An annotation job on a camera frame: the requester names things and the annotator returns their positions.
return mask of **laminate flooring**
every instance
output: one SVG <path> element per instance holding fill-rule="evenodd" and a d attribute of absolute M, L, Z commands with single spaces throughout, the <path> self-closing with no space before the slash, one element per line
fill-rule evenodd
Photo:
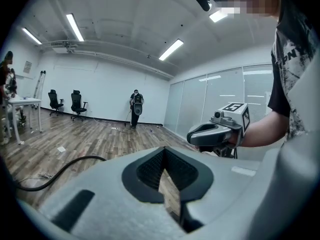
<path fill-rule="evenodd" d="M 123 123 L 79 119 L 72 121 L 70 115 L 55 114 L 41 110 L 42 132 L 38 131 L 37 111 L 32 110 L 33 129 L 29 127 L 29 119 L 24 128 L 19 128 L 19 136 L 24 144 L 18 145 L 14 131 L 10 142 L 0 148 L 6 166 L 14 179 L 25 187 L 38 187 L 47 179 L 37 179 L 39 173 L 55 174 L 71 160 L 83 156 L 96 155 L 107 160 L 160 146 L 174 146 L 188 150 L 195 148 L 163 127 L 138 124 L 133 134 L 125 129 Z M 17 191 L 17 197 L 26 201 L 35 209 L 64 183 L 76 177 L 89 167 L 101 163 L 96 159 L 79 161 L 69 167 L 59 179 L 47 188 L 37 192 Z M 165 171 L 161 177 L 159 192 L 165 197 L 165 206 L 169 213 L 179 216 L 179 191 Z"/>

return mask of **hand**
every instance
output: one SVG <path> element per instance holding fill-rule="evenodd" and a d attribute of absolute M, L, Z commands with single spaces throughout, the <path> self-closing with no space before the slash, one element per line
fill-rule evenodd
<path fill-rule="evenodd" d="M 231 137 L 228 140 L 229 143 L 236 145 L 238 140 L 238 134 L 236 132 L 231 133 Z"/>

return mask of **desk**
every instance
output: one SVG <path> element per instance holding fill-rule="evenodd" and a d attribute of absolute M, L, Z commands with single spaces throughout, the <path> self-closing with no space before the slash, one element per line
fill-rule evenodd
<path fill-rule="evenodd" d="M 8 104 L 12 106 L 12 121 L 13 121 L 13 128 L 14 128 L 14 133 L 15 133 L 15 138 L 17 143 L 20 145 L 20 137 L 18 133 L 18 127 L 17 127 L 17 118 L 16 118 L 16 107 L 18 106 L 23 106 L 23 105 L 29 105 L 28 106 L 28 117 L 29 117 L 29 125 L 30 128 L 32 129 L 31 125 L 31 105 L 35 104 L 38 106 L 38 123 L 39 123 L 39 131 L 40 133 L 42 132 L 41 128 L 41 117 L 40 117 L 40 107 L 41 107 L 41 99 L 37 98 L 26 98 L 23 99 L 21 97 L 15 97 L 12 99 L 5 99 L 5 121 L 6 121 L 6 127 L 7 127 L 7 134 L 8 137 L 11 138 L 11 131 L 10 131 L 10 124 L 9 124 L 9 117 L 8 117 Z"/>

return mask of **office chair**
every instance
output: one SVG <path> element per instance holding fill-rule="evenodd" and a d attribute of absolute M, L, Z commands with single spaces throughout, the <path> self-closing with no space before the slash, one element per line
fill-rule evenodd
<path fill-rule="evenodd" d="M 73 90 L 73 93 L 71 93 L 71 99 L 72 99 L 72 106 L 71 109 L 73 112 L 76 112 L 76 116 L 72 117 L 72 121 L 75 120 L 75 118 L 80 118 L 81 121 L 83 121 L 83 118 L 80 116 L 80 113 L 86 112 L 87 109 L 85 108 L 86 104 L 88 102 L 83 102 L 83 107 L 81 107 L 81 94 L 79 90 Z"/>
<path fill-rule="evenodd" d="M 50 107 L 55 109 L 55 111 L 50 113 L 50 116 L 53 113 L 56 113 L 56 116 L 58 116 L 59 114 L 59 108 L 63 106 L 62 101 L 64 100 L 63 98 L 60 99 L 60 104 L 58 103 L 57 100 L 57 93 L 55 90 L 51 90 L 50 92 L 48 92 L 49 98 L 50 98 Z"/>

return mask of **white wall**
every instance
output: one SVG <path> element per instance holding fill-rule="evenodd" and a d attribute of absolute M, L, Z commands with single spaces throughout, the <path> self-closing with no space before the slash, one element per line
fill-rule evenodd
<path fill-rule="evenodd" d="M 42 88 L 42 104 L 50 109 L 48 92 L 56 90 L 58 99 L 64 99 L 64 112 L 71 110 L 71 93 L 79 90 L 82 101 L 88 102 L 88 117 L 124 121 L 129 111 L 129 99 L 135 89 L 143 95 L 145 104 L 141 123 L 163 124 L 165 119 L 169 82 L 141 69 L 94 56 L 44 53 L 37 74 L 46 71 Z M 38 77 L 33 80 L 36 86 Z"/>
<path fill-rule="evenodd" d="M 13 30 L 1 49 L 1 60 L 5 58 L 8 51 L 13 52 L 13 64 L 9 65 L 9 68 L 13 68 L 16 74 L 17 93 L 20 96 L 32 96 L 36 86 L 31 84 L 37 71 L 40 49 L 27 40 L 22 33 Z M 23 72 L 26 61 L 32 63 L 30 73 Z"/>
<path fill-rule="evenodd" d="M 271 63 L 272 45 L 273 40 L 271 39 L 270 43 L 232 52 L 206 61 L 203 64 L 195 65 L 193 68 L 178 74 L 170 81 L 170 84 L 221 70 Z"/>

